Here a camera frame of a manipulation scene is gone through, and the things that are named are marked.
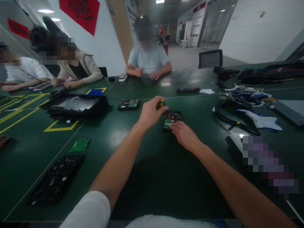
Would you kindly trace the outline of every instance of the white shirt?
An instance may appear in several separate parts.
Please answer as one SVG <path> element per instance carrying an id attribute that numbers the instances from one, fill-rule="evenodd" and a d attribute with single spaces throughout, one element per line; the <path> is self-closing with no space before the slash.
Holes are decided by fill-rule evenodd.
<path id="1" fill-rule="evenodd" d="M 60 228 L 106 228 L 111 209 L 108 198 L 101 192 L 87 193 L 68 215 Z M 126 228 L 217 228 L 213 223 L 180 220 L 168 216 L 145 215 L 132 221 Z"/>
<path id="2" fill-rule="evenodd" d="M 169 58 L 164 48 L 158 44 L 153 44 L 152 49 L 147 51 L 137 45 L 132 49 L 128 61 L 137 68 L 144 68 L 146 73 L 162 69 L 167 62 L 169 62 Z"/>
<path id="3" fill-rule="evenodd" d="M 48 69 L 44 65 L 40 65 L 37 60 L 28 57 L 21 57 L 20 60 L 20 66 L 5 66 L 7 81 L 21 84 L 38 78 L 54 78 Z"/>

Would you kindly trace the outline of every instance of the red sign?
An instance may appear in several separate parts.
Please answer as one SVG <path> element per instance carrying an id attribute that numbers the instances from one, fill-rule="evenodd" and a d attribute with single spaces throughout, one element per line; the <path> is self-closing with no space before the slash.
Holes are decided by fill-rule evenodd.
<path id="1" fill-rule="evenodd" d="M 95 35 L 100 3 L 97 0 L 59 0 L 60 9 Z"/>
<path id="2" fill-rule="evenodd" d="M 7 22 L 9 24 L 9 29 L 13 32 L 16 33 L 22 37 L 24 37 L 25 39 L 29 38 L 29 29 L 27 27 L 25 27 L 22 24 L 19 24 L 18 22 L 15 22 L 11 19 L 7 19 Z"/>
<path id="3" fill-rule="evenodd" d="M 198 7 L 196 7 L 194 10 L 193 10 L 193 13 L 203 9 L 204 7 L 206 6 L 206 2 L 202 3 L 201 5 L 199 5 Z"/>

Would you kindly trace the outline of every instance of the ceiling light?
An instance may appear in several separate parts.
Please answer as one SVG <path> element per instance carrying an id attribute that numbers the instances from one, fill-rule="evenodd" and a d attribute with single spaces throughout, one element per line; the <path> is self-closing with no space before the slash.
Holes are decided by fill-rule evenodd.
<path id="1" fill-rule="evenodd" d="M 49 10 L 49 9 L 40 9 L 40 10 L 38 10 L 38 12 L 40 12 L 40 13 L 54 13 L 54 11 Z"/>

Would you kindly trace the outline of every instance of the glass door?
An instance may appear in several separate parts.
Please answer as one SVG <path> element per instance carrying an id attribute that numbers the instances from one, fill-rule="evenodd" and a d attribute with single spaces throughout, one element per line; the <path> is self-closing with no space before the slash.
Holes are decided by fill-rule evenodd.
<path id="1" fill-rule="evenodd" d="M 208 3 L 201 31 L 201 48 L 206 50 L 219 48 L 237 1 L 214 0 Z"/>

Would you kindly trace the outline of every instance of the beige cardigan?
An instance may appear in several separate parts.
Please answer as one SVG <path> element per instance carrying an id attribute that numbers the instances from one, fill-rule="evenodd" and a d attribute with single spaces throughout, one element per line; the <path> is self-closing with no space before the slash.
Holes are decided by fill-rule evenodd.
<path id="1" fill-rule="evenodd" d="M 86 84 L 98 81 L 104 76 L 102 75 L 100 69 L 94 62 L 91 54 L 88 54 L 87 52 L 84 51 L 77 51 L 77 56 L 79 59 L 79 63 L 83 66 L 83 69 L 85 72 L 89 75 L 87 78 L 83 78 L 83 81 Z M 73 73 L 69 65 L 60 65 L 60 72 L 57 77 L 59 80 L 67 80 L 69 77 L 72 77 L 76 80 L 80 80 L 79 78 L 76 77 L 76 75 Z"/>

